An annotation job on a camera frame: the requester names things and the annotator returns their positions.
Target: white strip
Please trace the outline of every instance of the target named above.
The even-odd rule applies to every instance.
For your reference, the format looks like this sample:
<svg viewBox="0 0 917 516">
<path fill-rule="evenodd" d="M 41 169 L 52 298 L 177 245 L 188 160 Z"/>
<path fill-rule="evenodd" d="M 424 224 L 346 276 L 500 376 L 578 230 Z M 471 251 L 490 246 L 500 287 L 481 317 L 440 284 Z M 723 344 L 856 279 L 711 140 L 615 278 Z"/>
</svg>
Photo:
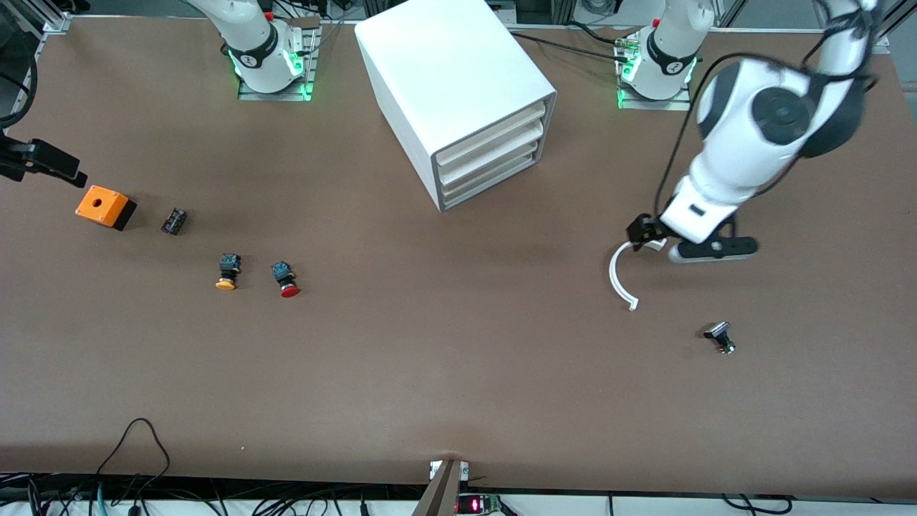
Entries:
<svg viewBox="0 0 917 516">
<path fill-rule="evenodd" d="M 666 241 L 668 239 L 654 240 L 644 244 L 644 247 L 648 247 L 653 251 L 662 251 L 662 248 L 666 246 Z M 636 310 L 637 303 L 640 302 L 640 299 L 637 299 L 630 292 L 624 290 L 624 287 L 621 286 L 621 280 L 618 279 L 618 256 L 621 255 L 625 249 L 630 249 L 634 244 L 630 241 L 626 241 L 621 244 L 621 247 L 612 255 L 612 260 L 608 263 L 608 277 L 612 280 L 612 286 L 614 291 L 618 293 L 618 296 L 621 296 L 621 299 L 627 301 L 630 304 L 630 311 Z"/>
</svg>

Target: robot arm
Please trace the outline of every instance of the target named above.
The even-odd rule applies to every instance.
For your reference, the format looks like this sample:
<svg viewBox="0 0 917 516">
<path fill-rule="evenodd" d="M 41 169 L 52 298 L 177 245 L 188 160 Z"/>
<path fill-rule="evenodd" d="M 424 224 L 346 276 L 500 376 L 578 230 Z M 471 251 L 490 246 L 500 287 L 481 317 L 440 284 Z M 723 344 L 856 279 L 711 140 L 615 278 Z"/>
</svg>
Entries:
<svg viewBox="0 0 917 516">
<path fill-rule="evenodd" d="M 880 20 L 878 0 L 817 1 L 830 20 L 815 69 L 743 59 L 704 89 L 697 105 L 703 150 L 659 218 L 663 233 L 710 243 L 742 203 L 796 159 L 829 152 L 853 136 Z M 639 243 L 635 225 L 628 231 Z"/>
<path fill-rule="evenodd" d="M 295 54 L 302 47 L 302 30 L 279 19 L 268 21 L 256 0 L 187 1 L 214 22 L 236 73 L 252 90 L 275 93 L 303 74 Z"/>
</svg>

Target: orange block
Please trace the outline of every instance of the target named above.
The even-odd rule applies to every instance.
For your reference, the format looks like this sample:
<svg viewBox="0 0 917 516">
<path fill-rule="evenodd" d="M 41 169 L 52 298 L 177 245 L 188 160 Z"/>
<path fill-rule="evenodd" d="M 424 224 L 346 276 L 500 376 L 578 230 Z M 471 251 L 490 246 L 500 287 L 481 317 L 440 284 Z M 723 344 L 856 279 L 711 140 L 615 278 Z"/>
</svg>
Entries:
<svg viewBox="0 0 917 516">
<path fill-rule="evenodd" d="M 137 204 L 115 190 L 92 185 L 76 207 L 76 214 L 96 224 L 123 231 Z"/>
</svg>

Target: table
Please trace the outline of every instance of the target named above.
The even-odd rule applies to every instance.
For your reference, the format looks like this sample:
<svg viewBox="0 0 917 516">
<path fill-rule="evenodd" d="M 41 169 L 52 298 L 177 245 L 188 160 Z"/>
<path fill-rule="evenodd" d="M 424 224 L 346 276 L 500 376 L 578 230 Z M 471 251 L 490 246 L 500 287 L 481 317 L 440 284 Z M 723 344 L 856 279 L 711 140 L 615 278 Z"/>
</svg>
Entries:
<svg viewBox="0 0 917 516">
<path fill-rule="evenodd" d="M 798 60 L 814 41 L 702 51 Z M 440 214 L 351 26 L 310 103 L 238 102 L 218 42 L 206 20 L 78 18 L 44 50 L 12 135 L 138 212 L 119 233 L 74 216 L 63 182 L 0 188 L 5 469 L 94 471 L 146 416 L 173 475 L 420 483 L 457 455 L 496 487 L 917 496 L 917 151 L 889 56 L 854 139 L 742 207 L 754 259 L 628 254 L 631 313 L 607 261 L 681 114 L 618 110 L 608 62 L 523 41 L 558 89 L 544 159 Z M 699 148 L 691 130 L 676 169 Z M 229 293 L 223 252 L 243 256 Z M 719 320 L 734 355 L 700 335 Z M 138 428 L 106 472 L 160 460 Z"/>
</svg>

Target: white drawer unit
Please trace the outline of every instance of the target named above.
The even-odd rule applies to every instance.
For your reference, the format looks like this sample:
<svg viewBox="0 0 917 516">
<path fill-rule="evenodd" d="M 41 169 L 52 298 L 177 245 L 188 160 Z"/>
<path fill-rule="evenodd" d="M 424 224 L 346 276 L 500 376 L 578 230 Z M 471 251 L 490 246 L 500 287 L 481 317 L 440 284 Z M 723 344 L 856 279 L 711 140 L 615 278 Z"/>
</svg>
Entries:
<svg viewBox="0 0 917 516">
<path fill-rule="evenodd" d="M 440 211 L 541 158 L 557 92 L 483 0 L 409 0 L 356 33 L 379 108 Z"/>
</svg>

